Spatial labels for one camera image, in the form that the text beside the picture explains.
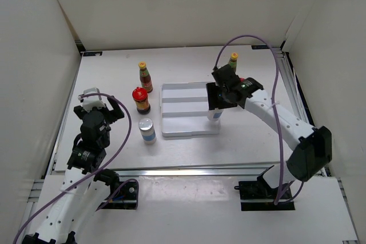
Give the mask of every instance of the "cylindrical container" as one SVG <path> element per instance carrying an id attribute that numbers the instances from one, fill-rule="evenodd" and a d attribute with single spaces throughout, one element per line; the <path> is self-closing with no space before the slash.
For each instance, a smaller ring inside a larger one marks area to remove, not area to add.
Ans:
<path id="1" fill-rule="evenodd" d="M 132 92 L 133 100 L 136 103 L 137 111 L 140 114 L 148 114 L 150 112 L 150 103 L 148 92 L 144 88 L 137 87 Z"/>
<path id="2" fill-rule="evenodd" d="M 228 62 L 228 64 L 234 70 L 234 73 L 236 73 L 236 61 L 237 61 L 237 59 L 238 59 L 238 54 L 237 53 L 232 53 L 231 56 L 230 56 L 230 60 Z"/>
<path id="3" fill-rule="evenodd" d="M 145 62 L 140 62 L 138 64 L 140 68 L 140 82 L 141 86 L 148 92 L 151 93 L 153 91 L 153 83 L 151 82 L 151 76 L 149 74 L 148 68 L 146 68 Z"/>
<path id="4" fill-rule="evenodd" d="M 154 144 L 156 141 L 154 123 L 150 118 L 143 118 L 138 122 L 142 138 L 146 144 Z"/>
<path id="5" fill-rule="evenodd" d="M 215 108 L 214 110 L 209 110 L 207 113 L 207 118 L 210 121 L 218 121 L 224 109 Z"/>

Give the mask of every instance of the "silver lid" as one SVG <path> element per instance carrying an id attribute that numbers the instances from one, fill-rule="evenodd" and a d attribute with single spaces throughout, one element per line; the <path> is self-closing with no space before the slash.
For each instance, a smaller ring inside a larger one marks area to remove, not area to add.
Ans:
<path id="1" fill-rule="evenodd" d="M 143 118 L 138 122 L 138 128 L 141 131 L 148 131 L 154 126 L 153 121 L 150 118 Z"/>

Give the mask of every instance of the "white tray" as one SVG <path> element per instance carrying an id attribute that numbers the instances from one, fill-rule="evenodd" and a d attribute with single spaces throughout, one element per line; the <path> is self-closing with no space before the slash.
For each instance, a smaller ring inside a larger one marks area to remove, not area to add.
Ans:
<path id="1" fill-rule="evenodd" d="M 164 137 L 218 134 L 220 120 L 207 119 L 206 82 L 161 85 L 161 132 Z"/>

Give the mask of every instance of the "red lid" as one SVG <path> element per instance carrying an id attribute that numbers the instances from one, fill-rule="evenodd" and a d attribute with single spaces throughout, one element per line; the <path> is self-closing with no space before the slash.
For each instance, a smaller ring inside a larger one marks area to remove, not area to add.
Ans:
<path id="1" fill-rule="evenodd" d="M 132 92 L 132 97 L 135 100 L 145 100 L 148 97 L 148 92 L 144 88 L 137 87 Z"/>

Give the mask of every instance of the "white wall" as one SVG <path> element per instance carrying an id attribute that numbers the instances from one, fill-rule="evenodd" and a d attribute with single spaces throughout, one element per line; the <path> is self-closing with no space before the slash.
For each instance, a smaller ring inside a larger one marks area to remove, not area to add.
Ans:
<path id="1" fill-rule="evenodd" d="M 357 232 L 366 243 L 366 0 L 317 0 L 290 56 L 316 125 L 334 137 Z"/>
<path id="2" fill-rule="evenodd" d="M 1 243 L 45 170 L 79 59 L 56 0 L 0 0 Z"/>
<path id="3" fill-rule="evenodd" d="M 87 50 L 222 45 L 243 33 L 280 46 L 313 1 L 59 0 Z"/>

